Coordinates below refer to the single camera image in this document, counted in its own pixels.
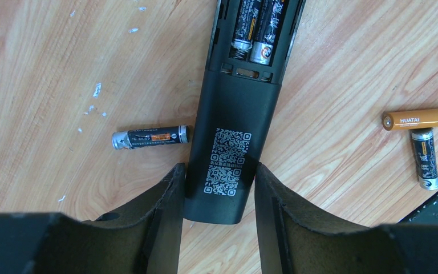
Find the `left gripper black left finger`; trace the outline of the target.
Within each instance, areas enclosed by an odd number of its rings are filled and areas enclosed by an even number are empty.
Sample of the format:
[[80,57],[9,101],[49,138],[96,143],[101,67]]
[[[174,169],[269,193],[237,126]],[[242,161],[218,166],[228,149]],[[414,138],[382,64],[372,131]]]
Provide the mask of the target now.
[[0,273],[176,273],[185,166],[96,220],[0,213]]

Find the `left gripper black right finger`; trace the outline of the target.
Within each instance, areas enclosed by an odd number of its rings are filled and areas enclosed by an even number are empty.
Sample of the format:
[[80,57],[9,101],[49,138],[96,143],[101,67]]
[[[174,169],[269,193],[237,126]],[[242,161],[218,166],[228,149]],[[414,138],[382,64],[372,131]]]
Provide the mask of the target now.
[[344,220],[264,165],[254,198],[263,273],[438,273],[438,224],[365,227]]

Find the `black battery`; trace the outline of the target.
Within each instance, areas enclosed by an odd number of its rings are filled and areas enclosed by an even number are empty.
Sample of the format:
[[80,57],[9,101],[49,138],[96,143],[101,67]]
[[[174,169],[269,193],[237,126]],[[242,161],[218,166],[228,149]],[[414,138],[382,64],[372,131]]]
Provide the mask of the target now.
[[189,142],[189,132],[187,125],[115,132],[112,134],[112,145],[116,150],[134,150],[165,144],[183,144]]
[[411,130],[416,171],[421,188],[438,190],[438,169],[433,128]]

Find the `orange battery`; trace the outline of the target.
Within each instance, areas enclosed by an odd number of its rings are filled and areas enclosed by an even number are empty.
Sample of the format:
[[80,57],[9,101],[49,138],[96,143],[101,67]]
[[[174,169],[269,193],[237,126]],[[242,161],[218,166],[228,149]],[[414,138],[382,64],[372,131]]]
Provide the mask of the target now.
[[382,126],[387,131],[438,127],[438,108],[386,112]]

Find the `black remote control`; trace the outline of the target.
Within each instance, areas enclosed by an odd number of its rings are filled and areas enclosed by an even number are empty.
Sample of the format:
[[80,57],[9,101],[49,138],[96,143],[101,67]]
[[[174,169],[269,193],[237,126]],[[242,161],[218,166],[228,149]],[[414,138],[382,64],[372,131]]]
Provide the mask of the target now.
[[184,217],[241,221],[271,125],[304,1],[288,1],[268,66],[231,58],[241,1],[218,1],[185,182]]

